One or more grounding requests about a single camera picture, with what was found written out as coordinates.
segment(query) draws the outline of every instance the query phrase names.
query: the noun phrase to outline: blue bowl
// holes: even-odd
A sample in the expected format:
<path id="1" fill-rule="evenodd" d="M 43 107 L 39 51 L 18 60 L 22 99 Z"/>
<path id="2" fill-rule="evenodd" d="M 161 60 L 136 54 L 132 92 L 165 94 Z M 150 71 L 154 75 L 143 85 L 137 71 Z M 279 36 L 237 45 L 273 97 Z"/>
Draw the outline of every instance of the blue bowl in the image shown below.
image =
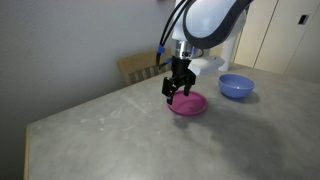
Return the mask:
<path id="1" fill-rule="evenodd" d="M 224 74 L 219 77 L 219 88 L 227 97 L 242 98 L 252 92 L 254 82 L 237 74 Z"/>

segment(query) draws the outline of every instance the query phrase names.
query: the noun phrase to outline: cabinet handle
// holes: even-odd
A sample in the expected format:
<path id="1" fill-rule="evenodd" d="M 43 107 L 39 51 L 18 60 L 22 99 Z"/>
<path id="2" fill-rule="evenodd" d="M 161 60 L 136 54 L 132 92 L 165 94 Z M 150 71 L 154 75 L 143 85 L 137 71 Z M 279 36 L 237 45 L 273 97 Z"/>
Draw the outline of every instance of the cabinet handle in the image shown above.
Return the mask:
<path id="1" fill-rule="evenodd" d="M 309 18 L 309 15 L 306 15 L 306 14 L 302 15 L 300 17 L 298 25 L 305 25 L 307 23 L 307 21 L 308 21 L 308 18 Z"/>

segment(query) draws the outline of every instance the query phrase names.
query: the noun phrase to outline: chair backrest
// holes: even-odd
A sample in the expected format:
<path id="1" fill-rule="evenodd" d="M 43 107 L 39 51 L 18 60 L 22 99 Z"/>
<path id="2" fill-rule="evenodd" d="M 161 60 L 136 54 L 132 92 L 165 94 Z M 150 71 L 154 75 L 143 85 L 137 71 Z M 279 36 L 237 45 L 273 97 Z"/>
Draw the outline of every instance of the chair backrest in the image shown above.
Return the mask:
<path id="1" fill-rule="evenodd" d="M 169 71 L 171 69 L 170 65 L 166 65 L 161 70 L 158 69 L 156 66 L 156 54 L 157 51 L 154 49 L 119 58 L 118 67 L 124 84 L 129 86 Z M 161 55 L 160 62 L 162 63 L 170 57 L 171 50 L 166 48 L 165 53 Z"/>

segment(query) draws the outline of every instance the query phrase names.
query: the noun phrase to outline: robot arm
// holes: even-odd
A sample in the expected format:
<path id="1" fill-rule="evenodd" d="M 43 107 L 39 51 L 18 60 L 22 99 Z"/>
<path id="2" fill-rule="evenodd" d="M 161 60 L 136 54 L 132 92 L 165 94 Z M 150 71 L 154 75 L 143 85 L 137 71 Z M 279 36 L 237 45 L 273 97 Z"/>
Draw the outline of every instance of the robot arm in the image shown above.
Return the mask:
<path id="1" fill-rule="evenodd" d="M 184 86 L 184 95 L 195 84 L 196 75 L 188 69 L 192 59 L 199 57 L 199 52 L 223 43 L 226 39 L 238 34 L 244 26 L 245 9 L 253 0 L 176 0 L 173 25 L 167 36 L 162 35 L 157 54 L 158 60 L 162 53 L 168 35 L 173 29 L 171 70 L 172 77 L 164 78 L 162 94 L 167 97 L 167 103 L 172 104 L 175 92 Z"/>

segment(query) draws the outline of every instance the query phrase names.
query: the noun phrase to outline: white wall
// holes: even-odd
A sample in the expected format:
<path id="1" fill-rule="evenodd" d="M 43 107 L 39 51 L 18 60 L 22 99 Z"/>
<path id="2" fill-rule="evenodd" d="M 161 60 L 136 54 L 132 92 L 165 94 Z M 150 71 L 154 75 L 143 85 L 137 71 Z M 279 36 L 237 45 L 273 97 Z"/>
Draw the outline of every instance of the white wall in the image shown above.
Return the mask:
<path id="1" fill-rule="evenodd" d="M 2 0 L 0 179 L 21 179 L 25 126 L 122 87 L 116 59 L 156 48 L 171 0 Z"/>

